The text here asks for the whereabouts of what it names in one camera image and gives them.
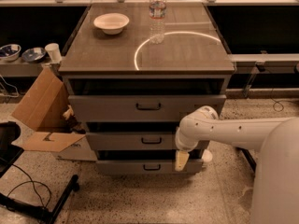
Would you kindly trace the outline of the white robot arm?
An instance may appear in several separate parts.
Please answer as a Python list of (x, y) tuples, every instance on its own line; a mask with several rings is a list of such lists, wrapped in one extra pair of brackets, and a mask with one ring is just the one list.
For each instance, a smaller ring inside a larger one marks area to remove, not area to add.
[(175, 169), (201, 141), (259, 153), (250, 224), (299, 224), (299, 118), (220, 120), (210, 106), (185, 116), (176, 131)]

